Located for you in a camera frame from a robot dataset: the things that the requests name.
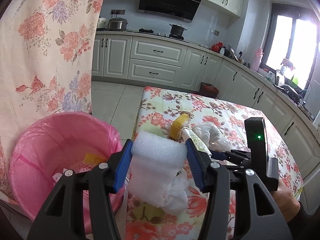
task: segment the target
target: metal screw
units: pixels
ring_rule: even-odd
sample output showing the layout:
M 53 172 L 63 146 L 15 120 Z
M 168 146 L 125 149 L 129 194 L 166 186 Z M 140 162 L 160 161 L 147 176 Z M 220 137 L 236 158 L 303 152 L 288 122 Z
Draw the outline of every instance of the metal screw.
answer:
M 217 169 L 220 167 L 220 164 L 217 162 L 212 162 L 212 163 L 210 163 L 210 166 L 211 166 L 211 168 Z
M 100 164 L 99 164 L 99 168 L 102 169 L 102 170 L 103 170 L 103 169 L 106 169 L 106 168 L 108 168 L 108 167 L 109 167 L 108 163 L 100 163 Z
M 253 176 L 253 175 L 254 175 L 254 171 L 251 170 L 251 169 L 245 170 L 245 173 L 246 173 L 248 176 Z
M 67 171 L 65 171 L 65 173 L 64 173 L 64 175 L 67 176 L 67 177 L 70 177 L 72 174 L 73 174 L 73 171 L 72 171 L 72 170 L 67 170 Z

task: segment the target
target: table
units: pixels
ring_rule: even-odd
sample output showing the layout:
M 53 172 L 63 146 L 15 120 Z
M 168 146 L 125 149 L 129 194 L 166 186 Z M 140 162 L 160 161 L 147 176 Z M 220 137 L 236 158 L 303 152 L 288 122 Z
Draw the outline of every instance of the table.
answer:
M 195 94 L 145 87 L 135 136 L 140 131 L 148 131 L 162 137 L 169 137 L 168 124 L 183 113 L 189 114 L 192 118 L 191 126 L 205 121 L 215 123 L 234 149 L 245 151 L 248 148 L 244 120 L 253 116 L 264 117 L 268 138 L 268 155 L 278 158 L 279 177 L 298 197 L 303 185 L 298 166 L 277 130 L 259 110 Z M 208 198 L 196 187 L 187 160 L 183 169 L 187 172 L 188 177 L 189 208 L 178 216 L 172 216 L 164 213 L 160 208 L 143 203 L 139 198 L 129 193 L 126 240 L 198 238 Z M 235 208 L 235 193 L 231 191 L 227 239 L 233 237 Z

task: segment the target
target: floral curtain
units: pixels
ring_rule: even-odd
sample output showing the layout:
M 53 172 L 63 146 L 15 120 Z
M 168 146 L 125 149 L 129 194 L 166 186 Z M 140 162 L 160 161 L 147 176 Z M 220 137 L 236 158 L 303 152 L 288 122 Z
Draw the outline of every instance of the floral curtain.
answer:
M 92 49 L 103 0 L 12 0 L 0 20 L 0 199 L 17 138 L 53 113 L 91 113 Z

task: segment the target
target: wrist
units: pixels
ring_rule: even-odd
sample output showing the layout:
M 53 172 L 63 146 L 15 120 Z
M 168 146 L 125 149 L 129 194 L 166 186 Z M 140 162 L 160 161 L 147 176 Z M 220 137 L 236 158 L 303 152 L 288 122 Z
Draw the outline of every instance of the wrist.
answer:
M 284 217 L 286 222 L 289 222 L 290 220 L 292 220 L 299 213 L 299 210 L 300 210 L 300 203 L 299 201 L 294 199 L 292 205 L 286 212 L 286 216 Z

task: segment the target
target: yellow sponge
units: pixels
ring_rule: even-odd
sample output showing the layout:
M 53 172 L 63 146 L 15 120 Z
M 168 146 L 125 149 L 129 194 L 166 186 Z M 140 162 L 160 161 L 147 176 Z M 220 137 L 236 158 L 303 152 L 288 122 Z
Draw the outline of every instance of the yellow sponge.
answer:
M 190 117 L 187 114 L 182 114 L 176 120 L 174 120 L 170 128 L 170 136 L 175 140 L 180 139 L 181 129 L 185 127 L 186 122 L 189 120 Z
M 83 160 L 83 163 L 95 167 L 99 163 L 103 163 L 106 161 L 107 160 L 103 157 L 100 157 L 100 156 L 92 154 L 92 153 L 86 153 L 84 160 Z

